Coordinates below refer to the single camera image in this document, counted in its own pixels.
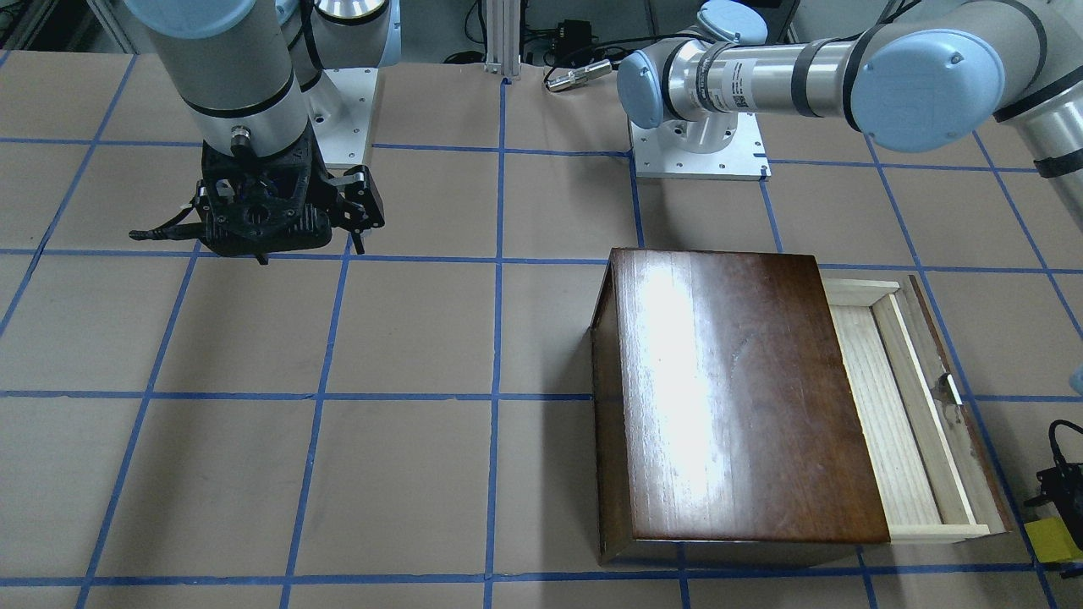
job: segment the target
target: light blue joint cap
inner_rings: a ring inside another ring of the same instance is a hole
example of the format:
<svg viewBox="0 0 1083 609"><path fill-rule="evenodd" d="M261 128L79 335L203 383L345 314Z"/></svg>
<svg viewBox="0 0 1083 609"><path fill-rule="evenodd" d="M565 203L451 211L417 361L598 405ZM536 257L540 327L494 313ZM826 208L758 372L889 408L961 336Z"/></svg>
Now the light blue joint cap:
<svg viewBox="0 0 1083 609"><path fill-rule="evenodd" d="M700 8L696 20L719 40L746 46L767 42L764 17L732 0L708 0Z"/></svg>
<svg viewBox="0 0 1083 609"><path fill-rule="evenodd" d="M963 138L996 109L1004 64L984 40L954 29L892 40L861 66L850 104L885 148L925 152Z"/></svg>
<svg viewBox="0 0 1083 609"><path fill-rule="evenodd" d="M197 40L240 23L256 0L125 0L125 4L143 25L162 36Z"/></svg>
<svg viewBox="0 0 1083 609"><path fill-rule="evenodd" d="M642 129L662 125L662 87L657 69L642 51L621 62L616 73L616 92L625 114Z"/></svg>
<svg viewBox="0 0 1083 609"><path fill-rule="evenodd" d="M380 63L376 67L395 65L402 61L403 56L403 20L399 9L399 0L391 0L391 8L388 12L391 18L391 23L388 24L388 40L383 44L383 55L380 56Z"/></svg>
<svg viewBox="0 0 1083 609"><path fill-rule="evenodd" d="M298 4L301 0L274 0L274 10L278 13L278 26L286 25L289 17L293 16L297 12Z"/></svg>

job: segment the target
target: metal post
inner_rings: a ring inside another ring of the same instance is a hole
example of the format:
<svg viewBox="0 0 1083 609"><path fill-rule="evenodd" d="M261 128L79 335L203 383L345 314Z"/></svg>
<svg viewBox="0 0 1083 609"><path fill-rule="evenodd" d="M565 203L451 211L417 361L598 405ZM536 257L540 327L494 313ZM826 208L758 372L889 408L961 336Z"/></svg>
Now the metal post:
<svg viewBox="0 0 1083 609"><path fill-rule="evenodd" d="M487 0L485 23L488 27L485 70L512 79L519 78L519 11L522 0Z"/></svg>

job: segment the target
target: white mounting plate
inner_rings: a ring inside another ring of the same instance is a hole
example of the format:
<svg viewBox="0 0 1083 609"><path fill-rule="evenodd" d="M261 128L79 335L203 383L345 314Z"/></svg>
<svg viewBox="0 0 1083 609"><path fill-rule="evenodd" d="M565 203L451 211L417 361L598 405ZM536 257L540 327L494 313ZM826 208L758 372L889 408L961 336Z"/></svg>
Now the white mounting plate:
<svg viewBox="0 0 1083 609"><path fill-rule="evenodd" d="M759 180L771 176L756 115L741 113L730 144L708 154L677 146L663 147L658 129L640 129L629 122L637 178L687 178L699 180Z"/></svg>
<svg viewBox="0 0 1083 609"><path fill-rule="evenodd" d="M368 164L378 72L375 67L353 67L324 73L342 93L347 108L347 113L334 122L312 124L328 168L348 169Z"/></svg>

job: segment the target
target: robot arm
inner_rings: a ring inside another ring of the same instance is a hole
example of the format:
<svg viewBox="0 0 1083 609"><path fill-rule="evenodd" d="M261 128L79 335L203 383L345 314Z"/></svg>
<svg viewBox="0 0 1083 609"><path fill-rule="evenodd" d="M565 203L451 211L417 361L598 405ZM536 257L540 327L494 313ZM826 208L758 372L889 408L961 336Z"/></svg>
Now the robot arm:
<svg viewBox="0 0 1083 609"><path fill-rule="evenodd" d="M742 47L757 43L755 14L712 0L691 31L719 42L667 39L637 51L622 62L617 89L643 129L736 111L837 116L902 152L948 144L992 114L1018 130L1083 230L1083 25L1061 5L1070 2L974 0L854 40Z"/></svg>
<svg viewBox="0 0 1083 609"><path fill-rule="evenodd" d="M383 225L379 193L362 165L332 178L313 117L337 94L325 68L397 61L397 0L125 1L204 137L191 207L132 238L198 238L265 263L269 252L326 245L342 228L363 252L361 236ZM180 224L193 209L199 221Z"/></svg>

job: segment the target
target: cable connector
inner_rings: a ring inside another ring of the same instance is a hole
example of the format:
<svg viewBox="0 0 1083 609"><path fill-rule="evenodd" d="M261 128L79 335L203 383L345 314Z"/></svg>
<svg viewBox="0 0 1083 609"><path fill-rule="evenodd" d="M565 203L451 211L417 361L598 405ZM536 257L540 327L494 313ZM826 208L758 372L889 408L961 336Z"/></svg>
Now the cable connector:
<svg viewBox="0 0 1083 609"><path fill-rule="evenodd" d="M601 78L611 72L613 72L613 62L602 60L600 62L595 62L592 64L569 70L567 74L564 74L563 76L546 80L545 88L548 89L550 93L560 93L561 91L583 87L588 81Z"/></svg>

